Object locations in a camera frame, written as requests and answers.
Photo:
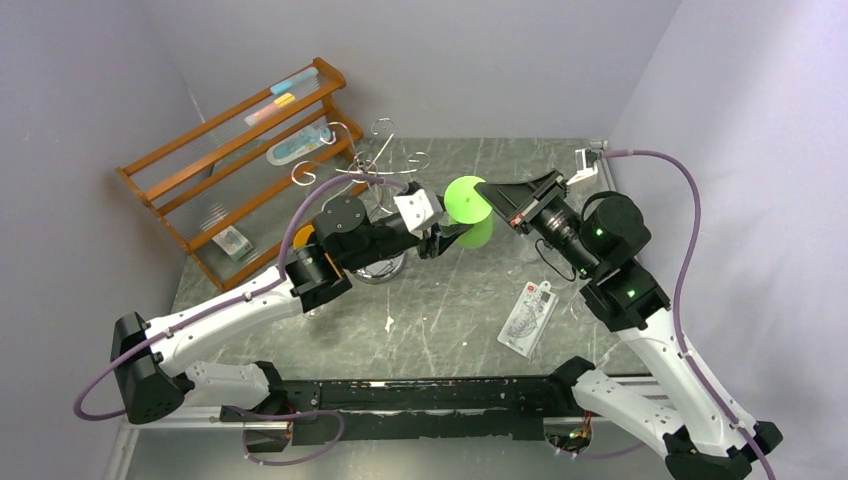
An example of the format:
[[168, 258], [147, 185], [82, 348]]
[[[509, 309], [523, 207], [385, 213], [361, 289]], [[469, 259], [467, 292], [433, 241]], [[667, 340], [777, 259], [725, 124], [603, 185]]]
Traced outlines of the green plastic wine glass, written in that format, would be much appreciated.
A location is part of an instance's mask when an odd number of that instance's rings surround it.
[[445, 189], [445, 209], [454, 224], [469, 225], [456, 243], [466, 249], [478, 249], [491, 238], [494, 230], [493, 208], [475, 187], [485, 180], [477, 176], [461, 176]]

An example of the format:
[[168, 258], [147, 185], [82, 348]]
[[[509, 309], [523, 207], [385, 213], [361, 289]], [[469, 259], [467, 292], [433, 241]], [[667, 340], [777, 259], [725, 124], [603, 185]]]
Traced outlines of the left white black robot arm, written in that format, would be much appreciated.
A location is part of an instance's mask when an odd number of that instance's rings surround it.
[[203, 356], [239, 333], [334, 301], [351, 289], [349, 276], [357, 270], [411, 249], [422, 259], [436, 258], [470, 228], [429, 191], [399, 195], [394, 203], [397, 212], [371, 220], [359, 198], [331, 199], [308, 225], [294, 220], [282, 258], [251, 282], [176, 314], [118, 319], [110, 361], [121, 415], [147, 424], [192, 404], [278, 417], [286, 393], [271, 363], [210, 364]]

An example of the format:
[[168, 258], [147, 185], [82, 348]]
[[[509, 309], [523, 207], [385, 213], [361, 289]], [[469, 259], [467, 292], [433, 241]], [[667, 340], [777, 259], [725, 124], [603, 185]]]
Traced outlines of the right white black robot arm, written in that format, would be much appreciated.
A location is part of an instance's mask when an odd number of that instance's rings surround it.
[[482, 182], [475, 190], [511, 228], [539, 234], [569, 263], [590, 312], [669, 399], [662, 406], [575, 357], [551, 376], [556, 411], [606, 418], [657, 453], [676, 479], [743, 479], [779, 445], [777, 426], [741, 408], [675, 324], [669, 296], [637, 260], [651, 235], [629, 197], [605, 191], [574, 210], [558, 171], [523, 183]]

